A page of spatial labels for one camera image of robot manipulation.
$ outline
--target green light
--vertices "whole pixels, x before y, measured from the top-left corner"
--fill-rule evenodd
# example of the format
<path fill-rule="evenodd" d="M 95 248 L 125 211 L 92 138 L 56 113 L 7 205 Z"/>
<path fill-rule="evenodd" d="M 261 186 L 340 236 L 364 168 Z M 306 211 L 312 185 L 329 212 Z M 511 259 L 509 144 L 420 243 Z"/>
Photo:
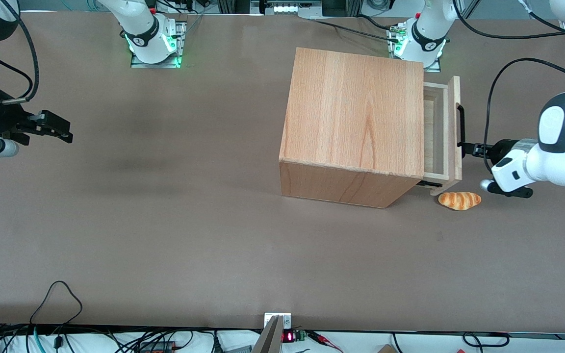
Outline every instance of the green light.
<path fill-rule="evenodd" d="M 176 40 L 173 38 L 167 38 L 166 35 L 163 34 L 162 36 L 163 41 L 165 42 L 165 45 L 167 46 L 167 50 L 169 51 L 174 51 L 175 47 L 176 47 Z"/>

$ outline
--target metal plate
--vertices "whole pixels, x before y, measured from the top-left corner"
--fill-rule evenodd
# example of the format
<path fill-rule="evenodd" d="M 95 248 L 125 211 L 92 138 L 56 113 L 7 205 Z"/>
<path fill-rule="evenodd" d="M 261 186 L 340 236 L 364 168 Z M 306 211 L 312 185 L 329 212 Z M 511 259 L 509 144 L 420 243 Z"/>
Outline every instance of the metal plate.
<path fill-rule="evenodd" d="M 281 315 L 284 319 L 284 326 L 283 328 L 285 330 L 290 330 L 291 329 L 291 313 L 265 313 L 264 315 L 264 322 L 263 322 L 263 327 L 267 326 L 267 323 L 269 322 L 269 319 L 272 318 L 272 316 L 274 315 Z"/>

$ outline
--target black cable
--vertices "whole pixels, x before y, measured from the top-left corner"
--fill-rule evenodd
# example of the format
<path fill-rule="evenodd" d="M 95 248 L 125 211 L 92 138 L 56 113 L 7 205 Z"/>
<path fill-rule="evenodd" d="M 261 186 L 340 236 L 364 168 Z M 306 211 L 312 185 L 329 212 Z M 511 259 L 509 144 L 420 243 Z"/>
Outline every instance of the black cable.
<path fill-rule="evenodd" d="M 215 344 L 219 343 L 219 340 L 217 339 L 217 336 L 214 333 L 211 332 L 207 332 L 207 331 L 198 331 L 199 333 L 208 333 L 209 335 L 213 336 L 213 347 L 211 347 L 210 349 L 210 353 L 213 353 L 215 351 Z"/>
<path fill-rule="evenodd" d="M 392 337 L 394 337 L 394 346 L 396 346 L 396 350 L 398 353 L 402 353 L 402 349 L 400 349 L 400 346 L 398 345 L 398 340 L 396 339 L 396 334 L 394 332 L 392 332 Z"/>
<path fill-rule="evenodd" d="M 119 340 L 117 340 L 117 337 L 115 337 L 115 335 L 112 334 L 112 332 L 110 330 L 108 330 L 106 328 L 106 330 L 108 331 L 108 335 L 106 333 L 104 333 L 104 335 L 107 335 L 110 339 L 114 340 L 115 343 L 117 344 L 117 347 L 119 347 L 119 351 L 121 351 L 121 353 L 126 353 L 123 348 L 123 344 L 121 344 L 121 342 L 119 342 Z"/>
<path fill-rule="evenodd" d="M 470 342 L 468 342 L 468 340 L 466 339 L 466 337 L 472 337 L 473 339 L 475 339 L 475 341 L 477 341 L 476 344 L 472 344 Z M 479 348 L 479 351 L 481 353 L 483 352 L 483 348 L 487 347 L 487 348 L 501 348 L 504 346 L 507 346 L 509 344 L 509 335 L 503 335 L 503 337 L 505 338 L 505 341 L 500 343 L 500 344 L 482 344 L 481 341 L 478 339 L 477 335 L 475 335 L 472 332 L 464 332 L 462 335 L 462 340 L 463 343 L 467 344 L 468 346 L 471 346 L 473 348 Z"/>
<path fill-rule="evenodd" d="M 25 23 L 23 23 L 21 16 L 19 16 L 19 14 L 16 13 L 16 11 L 14 11 L 14 8 L 10 6 L 7 0 L 1 0 L 1 2 L 2 4 L 4 4 L 4 6 L 6 6 L 6 9 L 8 9 L 8 11 L 10 11 L 10 13 L 12 13 L 14 18 L 19 22 L 19 26 L 23 30 L 23 34 L 25 34 L 25 38 L 27 39 L 27 44 L 29 45 L 29 51 L 32 54 L 32 62 L 34 64 L 34 87 L 32 87 L 29 96 L 25 97 L 25 101 L 29 102 L 32 98 L 34 98 L 34 96 L 36 95 L 36 91 L 38 90 L 38 57 L 36 56 L 36 49 L 34 48 L 34 42 L 32 42 L 32 37 L 29 35 L 29 31 L 27 30 L 27 27 L 25 27 Z"/>
<path fill-rule="evenodd" d="M 18 333 L 19 330 L 14 331 L 12 337 L 10 337 L 10 340 L 6 343 L 6 340 L 4 340 L 4 343 L 6 343 L 6 346 L 4 346 L 4 349 L 1 351 L 1 353 L 6 353 L 8 346 L 10 346 L 10 344 L 12 344 L 12 341 L 14 340 L 14 337 L 16 337 L 16 334 Z"/>
<path fill-rule="evenodd" d="M 374 20 L 374 18 L 371 18 L 370 16 L 366 16 L 365 14 L 359 13 L 357 15 L 357 17 L 359 18 L 365 18 L 366 20 L 370 21 L 370 23 L 372 23 L 374 26 L 380 28 L 380 29 L 385 29 L 386 31 L 388 31 L 390 29 L 390 27 L 395 26 L 395 25 L 390 25 L 390 26 L 383 26 L 380 23 L 376 22 Z"/>
<path fill-rule="evenodd" d="M 63 336 L 65 336 L 65 341 L 67 342 L 67 346 L 69 346 L 69 350 L 71 351 L 71 353 L 76 353 L 76 351 L 74 351 L 74 347 L 71 347 L 71 342 L 69 342 L 69 337 L 67 337 L 67 333 L 63 333 Z"/>
<path fill-rule="evenodd" d="M 27 338 L 29 338 L 29 326 L 27 326 L 27 331 L 25 332 L 25 351 L 29 353 L 29 340 Z"/>
<path fill-rule="evenodd" d="M 377 36 L 376 34 L 370 34 L 370 33 L 357 31 L 356 29 L 352 29 L 352 28 L 348 28 L 348 27 L 344 27 L 344 26 L 339 26 L 339 25 L 336 25 L 334 23 L 328 23 L 328 22 L 323 22 L 323 21 L 319 21 L 319 20 L 309 20 L 309 21 L 321 23 L 323 25 L 328 25 L 328 26 L 332 26 L 332 27 L 335 27 L 335 28 L 339 28 L 339 29 L 343 29 L 344 31 L 349 31 L 349 32 L 356 33 L 356 34 L 361 34 L 362 36 L 368 36 L 368 37 L 377 38 L 377 39 L 380 39 L 380 40 L 386 40 L 388 42 L 395 42 L 395 43 L 398 42 L 398 40 L 395 39 L 395 38 L 387 38 L 387 37 L 383 37 L 383 36 Z"/>
<path fill-rule="evenodd" d="M 25 77 L 25 79 L 27 80 L 27 90 L 25 91 L 24 94 L 20 95 L 19 98 L 24 98 L 25 96 L 27 96 L 27 94 L 29 94 L 29 92 L 32 90 L 32 87 L 34 86 L 34 82 L 32 82 L 32 79 L 29 78 L 29 76 L 24 73 L 22 70 L 17 69 L 16 67 L 4 62 L 3 60 L 0 59 L 0 65 L 5 67 L 6 69 L 12 70 L 16 73 L 18 73 L 19 75 Z"/>
<path fill-rule="evenodd" d="M 176 11 L 179 12 L 179 13 L 184 13 L 183 11 L 189 11 L 190 13 L 199 14 L 198 11 L 195 11 L 194 9 L 182 9 L 181 7 L 175 7 L 175 6 L 170 5 L 168 2 L 165 2 L 165 1 L 163 1 L 163 0 L 156 0 L 156 2 L 159 2 L 159 3 L 163 4 L 164 6 L 167 6 L 167 7 L 171 8 L 171 9 L 174 9 L 174 10 L 176 10 Z"/>
<path fill-rule="evenodd" d="M 540 16 L 534 14 L 533 12 L 529 12 L 529 14 L 531 15 L 532 18 L 536 19 L 538 22 L 542 23 L 543 25 L 546 25 L 548 27 L 551 27 L 553 29 L 556 29 L 560 32 L 565 32 L 565 29 L 563 29 L 562 27 L 556 26 L 550 22 L 548 22 L 547 20 L 544 20 L 543 18 L 541 18 Z"/>
<path fill-rule="evenodd" d="M 71 291 L 71 288 L 69 288 L 69 284 L 67 284 L 67 282 L 65 281 L 54 281 L 54 283 L 51 284 L 51 286 L 49 286 L 49 289 L 47 290 L 47 294 L 45 294 L 45 297 L 43 298 L 43 301 L 41 302 L 41 304 L 38 306 L 38 308 L 36 308 L 36 310 L 34 310 L 34 312 L 32 313 L 32 316 L 29 317 L 29 323 L 30 325 L 33 325 L 34 323 L 32 322 L 32 320 L 34 319 L 34 316 L 36 315 L 36 313 L 38 313 L 39 310 L 41 310 L 41 308 L 43 308 L 43 305 L 45 304 L 45 302 L 47 301 L 47 297 L 49 297 L 49 293 L 51 293 L 51 289 L 56 286 L 56 284 L 58 283 L 62 283 L 65 287 L 67 287 L 67 290 L 69 291 L 69 294 L 71 295 L 71 297 L 73 297 L 76 302 L 78 302 L 78 305 L 80 305 L 80 310 L 78 310 L 78 312 L 76 313 L 76 315 L 72 316 L 71 319 L 65 321 L 63 323 L 63 325 L 66 325 L 68 323 L 71 322 L 71 320 L 75 319 L 76 317 L 78 317 L 78 315 L 80 315 L 82 313 L 82 310 L 84 309 L 84 306 L 82 306 L 82 302 L 80 301 L 80 299 L 78 297 L 76 297 L 76 295 Z"/>
<path fill-rule="evenodd" d="M 502 36 L 499 34 L 489 34 L 489 33 L 481 32 L 478 29 L 474 28 L 473 26 L 470 26 L 470 24 L 466 22 L 465 18 L 463 18 L 462 13 L 459 11 L 459 7 L 457 7 L 457 0 L 453 0 L 453 6 L 455 7 L 455 12 L 457 13 L 457 17 L 463 23 L 463 25 L 467 27 L 469 30 L 473 31 L 474 33 L 479 34 L 480 36 L 495 38 L 495 39 L 534 39 L 534 38 L 546 38 L 546 37 L 565 35 L 565 32 L 553 32 L 553 33 L 543 33 L 543 34 L 529 34 L 526 36 Z"/>
<path fill-rule="evenodd" d="M 178 349 L 182 349 L 182 348 L 188 346 L 191 343 L 192 340 L 193 340 L 193 331 L 191 331 L 191 338 L 185 344 L 183 344 L 182 347 L 179 347 Z"/>
<path fill-rule="evenodd" d="M 483 146 L 483 161 L 485 163 L 485 168 L 487 168 L 487 170 L 490 173 L 491 173 L 491 167 L 489 166 L 489 163 L 487 161 L 487 135 L 488 135 L 488 130 L 489 130 L 489 110 L 491 108 L 491 95 L 494 93 L 494 87 L 496 87 L 496 82 L 498 81 L 498 78 L 500 78 L 500 75 L 509 66 L 511 66 L 515 63 L 518 63 L 518 62 L 541 63 L 542 65 L 546 65 L 547 67 L 552 67 L 553 69 L 561 71 L 565 74 L 565 69 L 563 67 L 555 65 L 554 63 L 551 63 L 551 62 L 547 62 L 546 60 L 536 59 L 536 58 L 520 58 L 520 59 L 512 60 L 511 62 L 507 63 L 507 65 L 505 65 L 502 69 L 500 69 L 498 74 L 496 74 L 494 81 L 492 81 L 492 83 L 491 83 L 491 87 L 489 88 L 489 94 L 487 96 L 487 111 L 485 112 L 485 130 L 484 130 L 484 134 L 483 134 L 483 144 L 484 144 L 484 146 Z"/>

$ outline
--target cable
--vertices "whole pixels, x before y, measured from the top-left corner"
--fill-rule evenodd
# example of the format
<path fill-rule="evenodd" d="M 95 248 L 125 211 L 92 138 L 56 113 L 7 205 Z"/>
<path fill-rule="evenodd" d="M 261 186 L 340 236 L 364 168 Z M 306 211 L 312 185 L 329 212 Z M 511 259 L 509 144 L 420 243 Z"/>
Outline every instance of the cable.
<path fill-rule="evenodd" d="M 174 10 L 176 10 L 176 11 L 179 12 L 179 13 L 184 13 L 183 11 L 189 11 L 190 13 L 196 13 L 196 14 L 198 13 L 198 12 L 195 11 L 194 9 L 182 9 L 181 7 L 175 7 L 175 6 L 170 5 L 168 2 L 165 2 L 165 1 L 163 1 L 163 0 L 156 0 L 156 2 L 159 2 L 159 3 L 163 4 L 164 6 L 167 6 L 167 7 L 171 8 L 171 9 L 174 9 Z"/>
<path fill-rule="evenodd" d="M 475 339 L 475 341 L 477 341 L 477 343 L 472 344 L 472 343 L 468 342 L 466 337 L 472 337 L 473 339 Z M 505 334 L 503 337 L 505 338 L 505 341 L 500 343 L 500 344 L 482 344 L 481 341 L 478 339 L 478 337 L 474 333 L 464 332 L 463 335 L 462 335 L 462 340 L 463 340 L 463 343 L 467 344 L 468 346 L 471 346 L 473 348 L 479 348 L 480 353 L 484 353 L 483 352 L 484 347 L 500 348 L 500 347 L 504 347 L 504 346 L 508 345 L 509 344 L 509 335 Z"/>
<path fill-rule="evenodd" d="M 6 69 L 13 70 L 14 72 L 18 73 L 19 75 L 25 77 L 25 79 L 27 80 L 28 87 L 27 87 L 27 90 L 25 91 L 25 93 L 22 94 L 21 96 L 19 96 L 19 98 L 24 98 L 25 96 L 27 96 L 27 94 L 32 90 L 32 87 L 34 86 L 34 83 L 32 82 L 32 79 L 29 78 L 29 76 L 28 76 L 26 73 L 24 73 L 22 70 L 19 70 L 19 69 L 17 69 L 17 68 L 14 67 L 14 66 L 12 66 L 12 65 L 10 65 L 10 64 L 8 64 L 8 63 L 5 63 L 5 62 L 4 62 L 3 60 L 1 60 L 1 59 L 0 59 L 0 65 L 3 66 L 3 67 L 5 67 Z"/>
<path fill-rule="evenodd" d="M 69 342 L 69 337 L 67 337 L 67 334 L 63 333 L 63 336 L 65 336 L 65 341 L 67 342 L 67 346 L 69 346 L 71 353 L 76 353 L 76 351 L 74 351 L 74 347 L 71 347 L 71 342 Z"/>
<path fill-rule="evenodd" d="M 62 2 L 62 4 L 69 9 L 69 11 L 73 11 L 74 9 L 72 9 L 66 2 L 65 0 L 60 0 L 60 2 Z"/>
<path fill-rule="evenodd" d="M 25 97 L 25 101 L 29 102 L 32 98 L 34 98 L 34 96 L 36 95 L 36 91 L 38 90 L 39 75 L 38 75 L 38 57 L 36 57 L 36 48 L 34 48 L 34 42 L 32 42 L 32 37 L 29 35 L 29 31 L 27 30 L 27 27 L 25 27 L 25 23 L 23 23 L 21 16 L 19 16 L 19 14 L 16 13 L 16 11 L 14 11 L 14 8 L 10 6 L 7 0 L 1 0 L 1 2 L 2 4 L 4 4 L 4 6 L 6 6 L 6 9 L 8 9 L 8 11 L 10 11 L 14 16 L 14 18 L 19 22 L 19 26 L 23 30 L 23 34 L 25 34 L 25 38 L 27 39 L 27 44 L 29 45 L 29 51 L 32 54 L 32 62 L 34 63 L 34 87 L 32 87 L 29 96 Z"/>
<path fill-rule="evenodd" d="M 34 310 L 34 312 L 32 313 L 32 316 L 29 317 L 29 323 L 30 325 L 33 325 L 34 323 L 32 322 L 32 320 L 34 319 L 34 316 L 36 315 L 36 313 L 38 313 L 39 310 L 41 310 L 41 308 L 43 308 L 43 305 L 45 304 L 45 302 L 47 301 L 47 297 L 49 297 L 49 293 L 51 293 L 51 289 L 56 286 L 56 284 L 58 283 L 62 283 L 65 287 L 67 287 L 67 290 L 69 291 L 69 294 L 71 295 L 71 297 L 73 297 L 76 302 L 78 302 L 78 304 L 80 305 L 80 310 L 78 310 L 78 312 L 76 313 L 76 315 L 72 316 L 71 319 L 65 321 L 63 323 L 63 325 L 66 325 L 68 323 L 71 322 L 71 320 L 75 319 L 76 317 L 78 317 L 78 315 L 80 315 L 80 313 L 82 313 L 82 310 L 84 309 L 84 306 L 82 306 L 82 302 L 80 301 L 80 299 L 78 297 L 76 297 L 76 295 L 71 291 L 71 288 L 69 288 L 69 285 L 67 284 L 67 282 L 65 281 L 54 281 L 54 283 L 51 284 L 51 286 L 49 286 L 49 289 L 47 290 L 47 294 L 45 294 L 45 297 L 43 298 L 43 301 L 41 302 L 41 304 L 38 306 L 38 308 L 36 308 L 36 310 Z"/>
<path fill-rule="evenodd" d="M 400 346 L 398 345 L 398 340 L 396 339 L 396 334 L 394 332 L 392 332 L 392 337 L 394 337 L 394 346 L 396 346 L 396 350 L 398 353 L 402 353 L 402 349 L 400 349 Z"/>
<path fill-rule="evenodd" d="M 186 36 L 187 33 L 189 33 L 189 31 L 195 26 L 197 25 L 197 23 L 202 19 L 202 16 L 204 16 L 204 13 L 207 12 L 209 9 L 209 7 L 204 7 L 204 10 L 202 10 L 202 13 L 198 14 L 198 17 L 195 19 L 195 21 L 193 22 L 193 24 L 191 26 L 189 26 L 189 28 L 186 29 L 186 31 L 184 31 L 184 36 Z"/>
<path fill-rule="evenodd" d="M 339 25 L 336 25 L 334 23 L 328 23 L 328 22 L 323 22 L 323 21 L 319 21 L 319 20 L 309 20 L 309 21 L 321 23 L 323 25 L 328 25 L 328 26 L 332 26 L 332 27 L 335 27 L 335 28 L 339 28 L 339 29 L 343 29 L 344 31 L 349 31 L 349 32 L 356 33 L 356 34 L 361 34 L 362 36 L 368 36 L 368 37 L 377 38 L 377 39 L 380 39 L 380 40 L 386 40 L 388 42 L 398 42 L 398 40 L 395 39 L 395 38 L 387 38 L 387 37 L 383 37 L 383 36 L 377 36 L 376 34 L 370 34 L 370 33 L 357 31 L 356 29 L 351 29 L 351 28 L 348 28 L 348 27 L 339 26 Z"/>
<path fill-rule="evenodd" d="M 19 330 L 14 331 L 12 337 L 10 337 L 10 340 L 6 343 L 6 340 L 4 340 L 4 343 L 6 344 L 6 346 L 4 346 L 4 349 L 1 351 L 1 353 L 6 353 L 8 346 L 10 346 L 10 344 L 12 344 L 12 341 L 14 340 L 14 337 L 16 337 L 16 334 L 18 333 Z"/>
<path fill-rule="evenodd" d="M 500 75 L 509 66 L 511 66 L 515 63 L 518 63 L 518 62 L 541 63 L 542 65 L 546 65 L 547 67 L 551 67 L 551 68 L 558 70 L 558 71 L 561 71 L 565 74 L 565 69 L 563 67 L 555 65 L 554 63 L 551 63 L 551 62 L 547 62 L 546 60 L 536 59 L 536 58 L 520 58 L 520 59 L 512 60 L 511 62 L 507 63 L 507 65 L 505 65 L 502 69 L 500 69 L 498 74 L 496 74 L 494 81 L 492 81 L 492 83 L 491 83 L 491 87 L 489 88 L 489 94 L 487 96 L 487 111 L 485 112 L 485 130 L 484 130 L 484 135 L 483 135 L 483 161 L 485 163 L 485 168 L 487 168 L 488 172 L 490 172 L 490 173 L 491 173 L 491 167 L 489 166 L 489 163 L 488 163 L 488 160 L 487 160 L 487 136 L 488 136 L 488 130 L 489 130 L 489 110 L 491 108 L 491 95 L 494 93 L 494 87 L 496 87 L 496 82 L 498 81 L 498 78 L 500 78 Z"/>
<path fill-rule="evenodd" d="M 34 326 L 34 341 L 36 341 L 38 350 L 41 351 L 41 353 L 46 353 L 45 348 L 43 348 L 43 344 L 41 344 L 41 341 L 38 339 L 38 332 L 36 331 L 36 326 Z"/>
<path fill-rule="evenodd" d="M 199 333 L 208 333 L 209 335 L 213 336 L 213 347 L 211 347 L 210 349 L 210 353 L 215 352 L 215 348 L 218 347 L 219 345 L 219 339 L 217 338 L 217 335 L 215 335 L 214 333 L 208 332 L 208 331 L 198 331 Z"/>
<path fill-rule="evenodd" d="M 388 31 L 388 30 L 390 29 L 390 27 L 395 26 L 395 25 L 383 26 L 383 25 L 379 24 L 378 22 L 376 22 L 376 21 L 374 20 L 374 18 L 371 18 L 370 16 L 366 16 L 365 14 L 362 14 L 362 13 L 359 13 L 359 14 L 357 15 L 357 17 L 365 18 L 366 20 L 370 21 L 370 23 L 372 23 L 374 26 L 376 26 L 376 27 L 378 27 L 378 28 L 380 28 L 380 29 L 385 29 L 386 31 Z"/>
<path fill-rule="evenodd" d="M 536 19 L 538 22 L 542 23 L 543 25 L 546 25 L 548 27 L 551 27 L 553 29 L 556 29 L 560 32 L 564 32 L 565 33 L 565 29 L 563 29 L 562 27 L 556 26 L 550 22 L 548 22 L 547 20 L 544 20 L 543 18 L 541 18 L 540 16 L 536 15 L 533 13 L 533 11 L 530 11 L 529 14 L 531 15 L 532 18 Z"/>
<path fill-rule="evenodd" d="M 457 13 L 457 17 L 463 23 L 463 25 L 467 27 L 469 30 L 473 31 L 474 33 L 479 34 L 480 36 L 495 38 L 495 39 L 534 39 L 534 38 L 545 38 L 545 37 L 565 35 L 565 32 L 554 32 L 554 33 L 543 33 L 543 34 L 529 34 L 525 36 L 502 36 L 499 34 L 489 34 L 489 33 L 481 32 L 478 29 L 474 28 L 473 26 L 470 26 L 470 24 L 466 22 L 465 18 L 463 18 L 462 13 L 459 11 L 459 7 L 457 7 L 457 0 L 453 0 L 453 6 L 455 7 L 455 12 Z"/>

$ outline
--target white cable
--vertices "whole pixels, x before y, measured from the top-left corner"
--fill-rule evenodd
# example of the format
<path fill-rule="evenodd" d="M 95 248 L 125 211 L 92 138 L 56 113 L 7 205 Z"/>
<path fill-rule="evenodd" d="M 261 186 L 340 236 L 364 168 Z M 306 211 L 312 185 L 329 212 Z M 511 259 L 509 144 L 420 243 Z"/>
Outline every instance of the white cable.
<path fill-rule="evenodd" d="M 533 10 L 531 9 L 531 6 L 529 6 L 529 4 L 527 4 L 527 2 L 529 2 L 529 0 L 518 0 L 518 2 L 522 5 L 522 7 L 524 7 L 525 10 L 527 10 L 527 13 L 533 12 Z"/>

